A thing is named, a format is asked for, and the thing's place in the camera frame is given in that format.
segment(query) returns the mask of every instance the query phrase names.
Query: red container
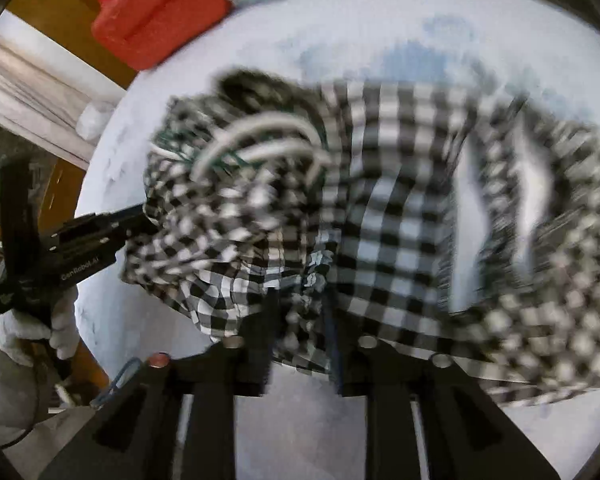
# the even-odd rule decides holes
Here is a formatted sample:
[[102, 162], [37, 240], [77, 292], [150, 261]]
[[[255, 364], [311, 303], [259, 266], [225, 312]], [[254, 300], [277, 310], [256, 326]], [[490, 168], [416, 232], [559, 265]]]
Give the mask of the red container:
[[144, 70], [224, 18], [228, 0], [99, 0], [93, 36], [131, 68]]

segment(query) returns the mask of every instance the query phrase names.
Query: human hand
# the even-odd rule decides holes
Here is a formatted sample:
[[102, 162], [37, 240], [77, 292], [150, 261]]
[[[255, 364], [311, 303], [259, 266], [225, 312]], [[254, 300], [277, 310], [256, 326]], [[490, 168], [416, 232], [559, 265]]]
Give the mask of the human hand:
[[30, 341], [49, 339], [59, 359], [69, 359], [78, 348], [80, 335], [75, 324], [74, 303], [78, 289], [73, 287], [56, 303], [51, 312], [51, 328], [25, 312], [11, 309], [0, 314], [0, 350], [19, 365], [32, 367]]

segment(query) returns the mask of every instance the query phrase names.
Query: white tablecloth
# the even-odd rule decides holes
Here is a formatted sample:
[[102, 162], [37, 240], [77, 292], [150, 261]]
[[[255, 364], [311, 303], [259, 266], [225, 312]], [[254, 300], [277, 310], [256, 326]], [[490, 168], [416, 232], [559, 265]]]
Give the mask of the white tablecloth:
[[[208, 91], [232, 66], [268, 70], [304, 83], [372, 78], [463, 84], [525, 92], [554, 113], [600, 124], [600, 35], [535, 0], [279, 0], [237, 11], [149, 72], [118, 106], [91, 160], [77, 214], [144, 201], [148, 139], [171, 95]], [[460, 231], [454, 302], [464, 304], [471, 261], [484, 237], [474, 192], [458, 169]], [[547, 192], [527, 164], [527, 227]], [[80, 284], [80, 334], [112, 376], [134, 355], [202, 351], [208, 338], [139, 286], [118, 279], [118, 263]], [[600, 390], [551, 406], [507, 408], [563, 479], [600, 441]], [[238, 402], [242, 479], [361, 479], [364, 408], [328, 383], [276, 367], [270, 393]]]

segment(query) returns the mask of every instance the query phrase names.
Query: checkered fabric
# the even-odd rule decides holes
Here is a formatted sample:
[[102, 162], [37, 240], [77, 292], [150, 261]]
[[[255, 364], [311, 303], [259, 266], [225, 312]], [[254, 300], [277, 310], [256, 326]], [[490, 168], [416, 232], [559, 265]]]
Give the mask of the checkered fabric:
[[458, 156], [467, 135], [510, 116], [511, 103], [425, 84], [338, 82], [321, 93], [342, 139], [340, 242], [328, 273], [338, 307], [400, 352], [452, 355], [499, 402], [533, 397], [523, 378], [440, 316]]
[[476, 136], [492, 224], [480, 256], [480, 300], [454, 318], [494, 362], [560, 400], [600, 387], [600, 132], [522, 107], [529, 141], [548, 155], [554, 190], [532, 244], [534, 271], [518, 275], [517, 176], [512, 130]]
[[[310, 120], [328, 149], [329, 132], [336, 130], [318, 95], [272, 78], [238, 72], [219, 81], [216, 95], [173, 99], [144, 174], [144, 211], [160, 231], [131, 240], [126, 250], [122, 279], [190, 315], [213, 338], [237, 333], [239, 320], [259, 310], [266, 288], [299, 286], [309, 252], [315, 264], [317, 204], [328, 178], [307, 189], [307, 161], [285, 157], [249, 165], [238, 156], [272, 139], [306, 142], [297, 132], [266, 129], [215, 160], [204, 178], [192, 177], [203, 150], [224, 128], [266, 110]], [[291, 313], [289, 320], [290, 332], [301, 334], [292, 329]], [[300, 345], [297, 336], [285, 341]]]
[[[239, 148], [253, 140], [192, 181], [218, 129], [266, 110], [307, 118], [320, 133], [333, 163], [318, 189], [303, 187], [302, 162], [246, 164]], [[529, 282], [512, 264], [520, 193], [511, 132], [521, 122], [556, 176]], [[452, 175], [465, 139], [478, 155], [491, 235], [478, 301], [451, 316]], [[600, 386], [597, 133], [557, 124], [523, 100], [464, 89], [335, 82], [307, 90], [240, 71], [221, 78], [216, 95], [173, 100], [154, 142], [146, 212], [161, 231], [129, 244], [123, 279], [190, 314], [203, 332], [236, 333], [275, 286], [287, 324], [278, 359], [323, 372], [329, 282], [363, 332], [420, 358], [453, 356], [497, 402], [559, 400]]]

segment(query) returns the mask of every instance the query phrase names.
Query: metal bolt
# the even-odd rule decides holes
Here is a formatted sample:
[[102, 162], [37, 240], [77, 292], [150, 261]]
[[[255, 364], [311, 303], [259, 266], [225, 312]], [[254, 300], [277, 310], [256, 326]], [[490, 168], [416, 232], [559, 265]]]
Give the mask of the metal bolt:
[[164, 368], [171, 361], [169, 354], [158, 352], [147, 359], [147, 363], [151, 368]]
[[239, 335], [232, 335], [222, 339], [222, 344], [225, 348], [242, 348], [242, 346], [244, 345], [244, 339], [241, 338]]
[[451, 357], [446, 354], [435, 354], [431, 358], [431, 362], [433, 362], [433, 365], [437, 368], [449, 368], [453, 361], [451, 360]]
[[378, 339], [373, 337], [372, 335], [362, 335], [358, 339], [358, 346], [360, 348], [375, 348], [378, 346]]

